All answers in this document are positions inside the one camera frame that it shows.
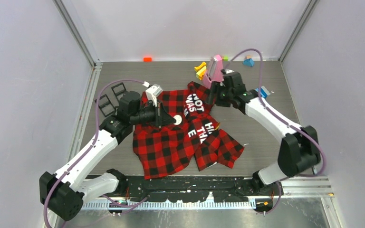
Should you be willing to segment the red black plaid shirt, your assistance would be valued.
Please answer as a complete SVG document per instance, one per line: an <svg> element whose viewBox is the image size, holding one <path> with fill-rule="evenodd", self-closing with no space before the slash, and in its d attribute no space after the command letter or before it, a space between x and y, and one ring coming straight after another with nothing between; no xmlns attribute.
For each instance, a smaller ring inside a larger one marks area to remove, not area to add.
<svg viewBox="0 0 365 228"><path fill-rule="evenodd" d="M216 163L233 168L244 147L220 128L204 101L210 91L191 81L187 89L163 91L158 99L167 113L180 117L177 124L155 127L138 124L133 133L133 152L145 179L161 178L185 169L191 158L202 171Z"/></svg>

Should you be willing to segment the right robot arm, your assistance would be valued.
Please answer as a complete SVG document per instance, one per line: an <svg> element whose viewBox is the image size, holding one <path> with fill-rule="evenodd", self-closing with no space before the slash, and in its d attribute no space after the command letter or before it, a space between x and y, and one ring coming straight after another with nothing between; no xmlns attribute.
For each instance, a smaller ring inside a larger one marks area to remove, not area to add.
<svg viewBox="0 0 365 228"><path fill-rule="evenodd" d="M296 176L321 162L315 128L303 127L286 118L267 103L260 90L247 90L240 73L222 70L221 74L222 79L205 85L210 90L206 103L233 106L260 123L280 143L276 162L253 173L255 193L264 195L272 183Z"/></svg>

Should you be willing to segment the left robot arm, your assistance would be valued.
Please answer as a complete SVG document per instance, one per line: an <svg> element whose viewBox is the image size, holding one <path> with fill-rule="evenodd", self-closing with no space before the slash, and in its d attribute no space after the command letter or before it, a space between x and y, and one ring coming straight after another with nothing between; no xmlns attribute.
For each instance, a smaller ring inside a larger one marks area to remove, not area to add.
<svg viewBox="0 0 365 228"><path fill-rule="evenodd" d="M146 94L149 101L142 106L138 92L125 92L118 99L115 112L97 126L90 143L55 173L45 172L41 175L39 194L44 213L52 211L64 221L69 221L87 202L107 193L116 197L126 193L128 181L125 175L115 169L89 181L85 178L133 131L134 125L149 123L163 127L182 122L180 115L171 115L166 111L156 94L149 91Z"/></svg>

